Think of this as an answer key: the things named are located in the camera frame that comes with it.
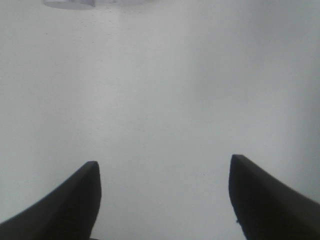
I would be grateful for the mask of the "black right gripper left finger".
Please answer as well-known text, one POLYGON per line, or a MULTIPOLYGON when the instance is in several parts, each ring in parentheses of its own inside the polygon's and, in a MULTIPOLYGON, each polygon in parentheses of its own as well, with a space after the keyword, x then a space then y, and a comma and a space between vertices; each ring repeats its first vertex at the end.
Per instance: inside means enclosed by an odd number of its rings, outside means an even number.
POLYGON ((38 202, 0 224, 2 240, 89 240, 102 198, 99 164, 88 161, 38 202))

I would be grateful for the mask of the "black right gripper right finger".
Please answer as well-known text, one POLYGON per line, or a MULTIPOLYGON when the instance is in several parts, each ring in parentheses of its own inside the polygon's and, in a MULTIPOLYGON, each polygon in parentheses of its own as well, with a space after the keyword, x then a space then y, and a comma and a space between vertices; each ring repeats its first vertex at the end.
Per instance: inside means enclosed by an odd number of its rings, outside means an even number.
POLYGON ((230 161, 228 192, 248 240, 318 240, 320 205, 244 155, 230 161))

